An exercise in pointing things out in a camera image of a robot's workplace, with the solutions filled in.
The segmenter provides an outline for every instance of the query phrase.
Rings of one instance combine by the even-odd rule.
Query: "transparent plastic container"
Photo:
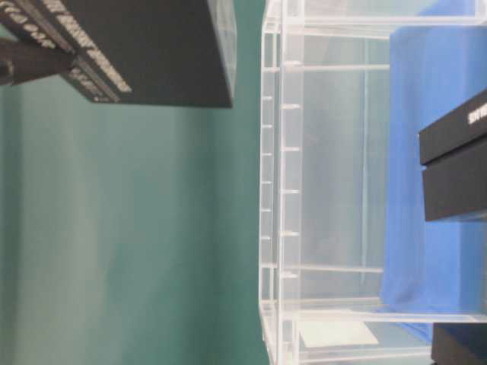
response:
[[[390,35],[485,23],[483,0],[469,15],[421,15],[437,2],[267,1],[259,312],[270,363],[431,364],[431,344],[403,324],[487,322],[485,306],[401,313],[380,298]]]

